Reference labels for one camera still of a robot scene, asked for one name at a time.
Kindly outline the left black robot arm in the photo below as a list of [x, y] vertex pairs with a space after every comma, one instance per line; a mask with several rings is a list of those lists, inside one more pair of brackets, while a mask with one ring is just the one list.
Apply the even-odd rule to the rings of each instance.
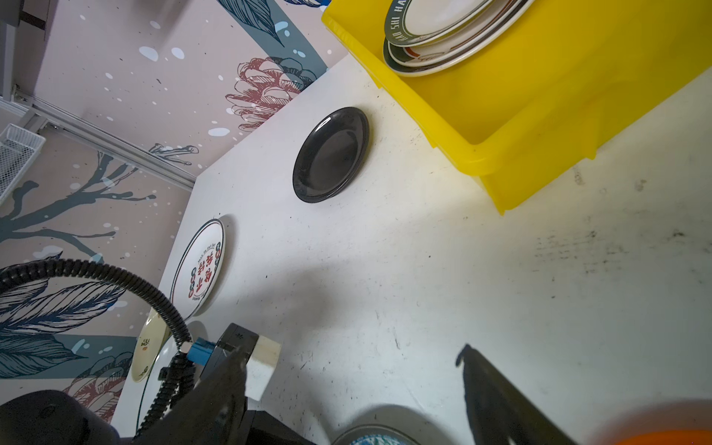
[[139, 418], [133, 444], [300, 444], [302, 437], [264, 411], [248, 409], [254, 335], [231, 326], [196, 371], [187, 314], [140, 276], [120, 267], [48, 257], [1, 272], [1, 376], [66, 379], [1, 406], [5, 444], [118, 444], [108, 423], [133, 361], [111, 353], [114, 337], [83, 352], [70, 330], [105, 313], [125, 293], [148, 303], [167, 324], [177, 352], [159, 365], [159, 391]]

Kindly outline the white plate dark green rim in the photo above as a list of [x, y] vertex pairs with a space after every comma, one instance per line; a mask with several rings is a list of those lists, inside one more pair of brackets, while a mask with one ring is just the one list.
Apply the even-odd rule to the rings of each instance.
[[491, 5], [489, 0], [396, 0], [385, 18], [385, 39], [393, 46], [414, 46], [467, 24]]

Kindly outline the white plate black flower outline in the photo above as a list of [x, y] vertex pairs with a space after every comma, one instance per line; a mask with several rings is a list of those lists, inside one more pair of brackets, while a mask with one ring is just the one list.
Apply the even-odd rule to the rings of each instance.
[[159, 380], [159, 372], [164, 367], [167, 367], [171, 359], [174, 357], [178, 348], [175, 344], [174, 338], [169, 337], [165, 344], [159, 351], [156, 357], [151, 371], [146, 379], [146, 385], [144, 387], [141, 402], [139, 405], [139, 411], [136, 419], [136, 429], [139, 429], [148, 414], [151, 404], [154, 402], [156, 396], [158, 395], [159, 388], [161, 387], [161, 380]]

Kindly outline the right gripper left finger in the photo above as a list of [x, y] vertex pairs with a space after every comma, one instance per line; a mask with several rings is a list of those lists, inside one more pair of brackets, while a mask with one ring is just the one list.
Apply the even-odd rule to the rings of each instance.
[[193, 367], [178, 352], [133, 443], [197, 444], [211, 437], [226, 443], [245, 410], [246, 363], [232, 356], [196, 387], [179, 391], [191, 376]]

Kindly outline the orange plate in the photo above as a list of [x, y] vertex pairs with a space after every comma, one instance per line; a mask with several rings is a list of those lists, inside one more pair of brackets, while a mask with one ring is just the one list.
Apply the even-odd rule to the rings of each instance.
[[647, 433], [619, 442], [619, 445], [712, 445], [709, 430], [671, 430]]

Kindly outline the teal patterned plate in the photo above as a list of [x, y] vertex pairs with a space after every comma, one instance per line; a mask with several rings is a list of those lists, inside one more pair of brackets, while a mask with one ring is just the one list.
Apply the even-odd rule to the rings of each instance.
[[380, 425], [354, 426], [337, 437], [333, 445], [418, 445], [404, 433]]

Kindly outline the black round plate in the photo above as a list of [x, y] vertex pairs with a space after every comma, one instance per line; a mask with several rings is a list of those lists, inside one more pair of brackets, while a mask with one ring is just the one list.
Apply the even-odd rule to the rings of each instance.
[[341, 193], [363, 166], [371, 129], [356, 107], [331, 112], [309, 133], [296, 158], [292, 185], [296, 197], [309, 204]]

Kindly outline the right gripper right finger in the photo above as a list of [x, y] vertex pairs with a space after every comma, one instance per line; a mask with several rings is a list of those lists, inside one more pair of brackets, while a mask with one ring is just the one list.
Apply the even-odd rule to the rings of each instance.
[[476, 445], [574, 442], [478, 350], [465, 345], [456, 365], [464, 368], [465, 407]]

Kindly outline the yellow plastic bin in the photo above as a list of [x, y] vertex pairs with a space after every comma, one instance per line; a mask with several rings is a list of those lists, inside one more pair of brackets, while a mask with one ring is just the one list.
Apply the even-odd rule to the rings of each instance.
[[708, 1], [536, 1], [443, 70], [385, 63], [385, 1], [334, 1], [323, 24], [454, 167], [511, 211], [711, 65]]

